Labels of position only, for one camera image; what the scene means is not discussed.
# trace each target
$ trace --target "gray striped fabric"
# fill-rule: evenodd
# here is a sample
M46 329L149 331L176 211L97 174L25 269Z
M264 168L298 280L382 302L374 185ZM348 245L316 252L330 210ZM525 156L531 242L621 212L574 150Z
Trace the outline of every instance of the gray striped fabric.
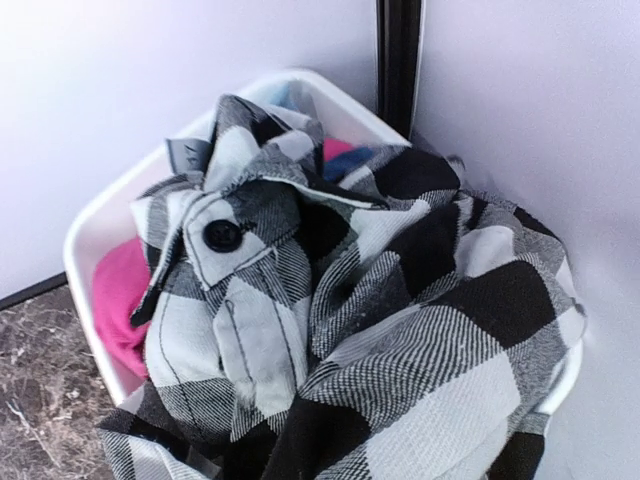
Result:
M532 478L585 321L562 244L447 159L375 147L333 185L322 144L224 97L133 205L150 380L99 427L116 478Z

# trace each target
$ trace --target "plaid shirt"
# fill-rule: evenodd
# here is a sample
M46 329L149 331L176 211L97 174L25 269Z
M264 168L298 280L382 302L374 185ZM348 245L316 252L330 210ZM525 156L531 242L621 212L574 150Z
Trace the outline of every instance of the plaid shirt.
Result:
M322 141L224 97L133 205L150 380L100 425L116 478L532 478L584 326L561 243L411 147L329 183Z

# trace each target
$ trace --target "button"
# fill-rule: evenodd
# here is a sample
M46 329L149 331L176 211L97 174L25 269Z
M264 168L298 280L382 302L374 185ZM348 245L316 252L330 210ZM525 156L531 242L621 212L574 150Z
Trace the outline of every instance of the button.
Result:
M228 220L215 220L204 227L204 243L214 252L228 253L240 248L242 231Z

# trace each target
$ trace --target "pink cloth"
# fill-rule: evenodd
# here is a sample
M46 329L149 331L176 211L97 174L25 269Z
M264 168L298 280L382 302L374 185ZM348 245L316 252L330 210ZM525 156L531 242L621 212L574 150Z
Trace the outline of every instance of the pink cloth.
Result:
M333 160L341 153L353 150L353 145L343 142L342 140L336 140L335 138L324 139L324 161L328 162Z
M148 377L142 349L149 325L129 322L151 276L136 237L111 250L93 274L94 325L107 351L139 377Z

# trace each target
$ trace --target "brown marble tile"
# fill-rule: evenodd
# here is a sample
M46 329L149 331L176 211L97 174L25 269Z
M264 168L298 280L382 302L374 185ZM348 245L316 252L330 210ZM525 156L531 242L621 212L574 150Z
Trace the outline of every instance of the brown marble tile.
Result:
M0 312L0 480L113 479L110 408L68 287Z

